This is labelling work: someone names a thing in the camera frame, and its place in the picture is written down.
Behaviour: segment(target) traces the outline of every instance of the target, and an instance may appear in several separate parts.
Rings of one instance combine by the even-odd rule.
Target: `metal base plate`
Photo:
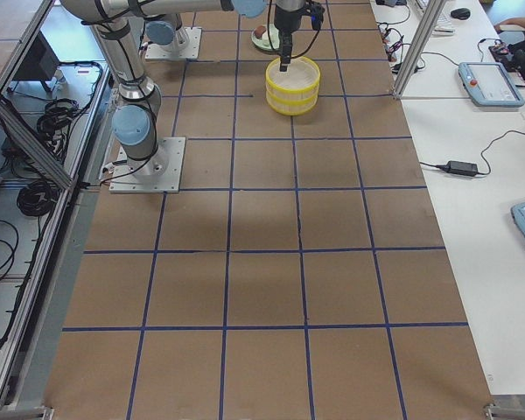
[[[189,45],[186,48],[179,52],[169,52],[158,44],[152,44],[146,51],[146,61],[196,60],[199,57],[202,28],[185,28],[185,31],[189,35]]]
[[[112,193],[178,193],[183,169],[183,157],[185,155],[184,137],[167,137],[159,140],[159,148],[163,149],[169,156],[167,169],[161,175],[151,177],[151,179],[136,178],[128,175],[123,178],[111,181],[109,190]],[[123,148],[119,151],[117,160],[126,159]],[[114,177],[129,173],[127,165],[117,166],[113,174]]]

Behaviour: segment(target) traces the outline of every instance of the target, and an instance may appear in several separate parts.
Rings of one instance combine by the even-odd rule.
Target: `person's arm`
[[[494,25],[497,32],[501,32],[500,25],[519,25],[525,28],[525,17],[511,17]]]

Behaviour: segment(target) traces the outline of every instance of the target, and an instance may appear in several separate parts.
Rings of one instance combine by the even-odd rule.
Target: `white table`
[[[395,22],[406,15],[402,7],[373,7],[378,21]],[[478,0],[450,0],[444,10],[448,14],[458,7],[471,9],[471,18],[452,20],[456,34],[431,38],[425,51],[443,53],[457,62],[480,61],[477,43],[495,38],[495,31]],[[395,26],[405,41],[411,40],[417,25],[417,14],[412,7],[411,11],[408,22]],[[525,132],[525,106],[515,112],[494,112],[457,99],[466,98],[457,68],[442,57],[424,57],[426,69],[413,76],[402,100],[420,160],[476,162],[484,171],[480,151],[507,130]],[[522,395],[525,240],[509,209],[525,201],[525,136],[509,135],[486,156],[493,167],[487,178],[423,172],[490,390],[493,395]]]

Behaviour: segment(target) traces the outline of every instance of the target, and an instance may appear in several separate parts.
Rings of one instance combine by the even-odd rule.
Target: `computer mouse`
[[[461,7],[451,11],[451,17],[459,20],[466,20],[471,16],[471,11],[466,7]]]

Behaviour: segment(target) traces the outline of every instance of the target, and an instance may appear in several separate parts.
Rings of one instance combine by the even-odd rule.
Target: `yellow bowl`
[[[266,69],[266,99],[270,107],[286,116],[300,116],[317,103],[321,72],[306,57],[294,59],[287,72],[280,72],[280,59]]]

